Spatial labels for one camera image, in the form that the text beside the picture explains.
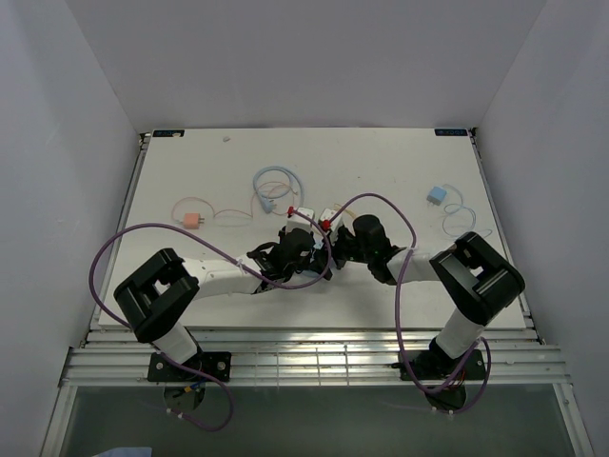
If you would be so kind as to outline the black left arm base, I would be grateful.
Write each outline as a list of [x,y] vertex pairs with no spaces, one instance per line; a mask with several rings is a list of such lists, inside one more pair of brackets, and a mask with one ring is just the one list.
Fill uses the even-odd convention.
[[190,413],[204,401],[208,384],[224,387],[230,380],[232,353],[228,351],[198,351],[177,365],[162,354],[150,356],[147,380],[164,386],[164,402],[170,412]]

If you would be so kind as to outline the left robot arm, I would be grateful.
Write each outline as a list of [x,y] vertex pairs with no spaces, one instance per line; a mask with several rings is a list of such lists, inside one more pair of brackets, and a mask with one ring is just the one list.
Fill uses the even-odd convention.
[[163,248],[138,267],[113,292],[140,343],[165,354],[169,369],[181,380],[201,371],[201,351],[180,318],[191,302],[229,294],[256,295],[273,289],[296,289],[288,282],[314,260],[329,272],[332,247],[325,238],[318,248],[311,232],[295,228],[237,258],[197,260]]

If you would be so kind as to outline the blue charger plug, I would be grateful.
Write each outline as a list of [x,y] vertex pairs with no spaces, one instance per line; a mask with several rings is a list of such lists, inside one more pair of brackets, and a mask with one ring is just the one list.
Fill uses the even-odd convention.
[[445,200],[447,190],[444,187],[433,187],[426,196],[426,201],[434,206],[440,206]]

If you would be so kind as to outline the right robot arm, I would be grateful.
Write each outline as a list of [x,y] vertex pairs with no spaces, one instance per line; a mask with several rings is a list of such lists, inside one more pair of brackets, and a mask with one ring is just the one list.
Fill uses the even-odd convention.
[[416,364],[451,378],[488,325],[525,289],[521,274],[478,233],[468,231],[449,248],[435,254],[393,245],[379,218],[363,215],[353,229],[341,227],[332,247],[334,262],[365,264],[380,283],[398,286],[439,282],[456,309]]

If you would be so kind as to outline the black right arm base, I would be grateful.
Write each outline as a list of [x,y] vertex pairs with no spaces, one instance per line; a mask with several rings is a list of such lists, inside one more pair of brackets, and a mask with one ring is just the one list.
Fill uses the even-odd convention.
[[[488,370],[478,349],[465,353],[458,359],[446,359],[431,349],[407,351],[408,364],[415,377],[423,381],[438,382],[439,386],[449,380],[439,393],[424,393],[424,397],[433,410],[456,414],[468,410],[478,403],[486,391]],[[467,381],[482,381],[474,397],[467,400]]]

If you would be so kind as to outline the round blue power socket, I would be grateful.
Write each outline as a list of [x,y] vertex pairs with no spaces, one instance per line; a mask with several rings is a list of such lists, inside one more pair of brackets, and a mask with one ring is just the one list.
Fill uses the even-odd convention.
[[308,266],[303,270],[303,275],[310,277],[322,276],[326,281],[329,281],[332,277],[331,269],[324,273],[327,262],[326,246],[322,240],[319,240],[311,250],[311,258]]

